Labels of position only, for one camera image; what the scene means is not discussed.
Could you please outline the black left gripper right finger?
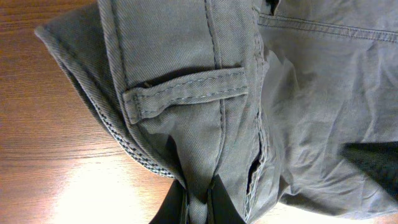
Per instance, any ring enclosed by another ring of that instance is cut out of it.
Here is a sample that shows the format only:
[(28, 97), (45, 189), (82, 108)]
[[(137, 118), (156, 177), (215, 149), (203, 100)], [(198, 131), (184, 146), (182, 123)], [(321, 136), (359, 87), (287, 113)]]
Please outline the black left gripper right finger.
[(237, 212), (219, 175), (212, 178), (207, 198), (208, 224), (246, 224)]

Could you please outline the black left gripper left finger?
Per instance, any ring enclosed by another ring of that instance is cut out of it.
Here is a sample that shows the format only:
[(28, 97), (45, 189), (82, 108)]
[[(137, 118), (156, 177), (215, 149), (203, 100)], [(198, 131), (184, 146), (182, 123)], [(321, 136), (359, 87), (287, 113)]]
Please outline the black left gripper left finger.
[(175, 180), (149, 224), (187, 224), (187, 215), (187, 192), (180, 182)]

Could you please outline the grey shorts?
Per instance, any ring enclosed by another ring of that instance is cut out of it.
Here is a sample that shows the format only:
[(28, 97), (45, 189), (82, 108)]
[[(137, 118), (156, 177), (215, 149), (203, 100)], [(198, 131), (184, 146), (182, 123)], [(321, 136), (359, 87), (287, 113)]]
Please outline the grey shorts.
[(35, 34), (93, 116), (207, 223), (397, 212), (397, 1), (97, 1)]

